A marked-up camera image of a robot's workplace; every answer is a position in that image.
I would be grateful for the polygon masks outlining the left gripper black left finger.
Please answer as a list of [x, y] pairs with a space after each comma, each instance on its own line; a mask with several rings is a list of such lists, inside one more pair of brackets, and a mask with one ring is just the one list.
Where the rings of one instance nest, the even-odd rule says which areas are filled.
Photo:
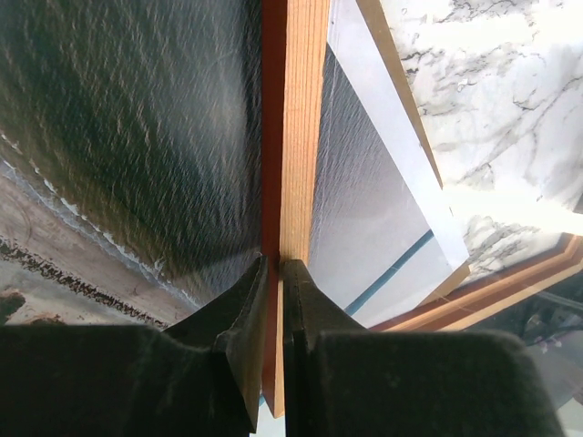
[[268, 260], [166, 330], [1, 329], [4, 436], [246, 436], [258, 422]]

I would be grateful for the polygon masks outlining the landscape photo print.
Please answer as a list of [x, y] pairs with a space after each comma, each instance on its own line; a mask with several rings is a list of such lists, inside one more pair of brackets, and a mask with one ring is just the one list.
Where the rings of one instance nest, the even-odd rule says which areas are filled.
[[[257, 1], [1, 4], [1, 320], [166, 327], [261, 250]], [[467, 248], [353, 1], [332, 3], [308, 268], [371, 327]]]

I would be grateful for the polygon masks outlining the orange wooden picture frame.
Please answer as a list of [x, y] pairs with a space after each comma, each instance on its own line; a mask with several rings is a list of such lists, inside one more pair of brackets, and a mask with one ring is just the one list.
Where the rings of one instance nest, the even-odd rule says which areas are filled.
[[[264, 162], [279, 199], [279, 256], [310, 261], [324, 61], [329, 46], [411, 189], [447, 244], [445, 219], [471, 210], [496, 221], [559, 233], [542, 261], [495, 279], [463, 280], [443, 305], [419, 304], [376, 330], [463, 330], [563, 279], [582, 274], [582, 4], [579, 1], [381, 1], [443, 180], [433, 170], [396, 93], [357, 1], [285, 1], [265, 18], [268, 55], [283, 74], [281, 150]], [[512, 140], [537, 153], [530, 187], [550, 203], [514, 194], [461, 194], [462, 171], [486, 164]]]

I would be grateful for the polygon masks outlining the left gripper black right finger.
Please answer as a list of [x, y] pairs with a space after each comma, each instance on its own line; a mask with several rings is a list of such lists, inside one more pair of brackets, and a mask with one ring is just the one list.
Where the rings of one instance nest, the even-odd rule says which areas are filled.
[[290, 436], [560, 436], [526, 347], [495, 332], [374, 332], [322, 293], [304, 263], [283, 281]]

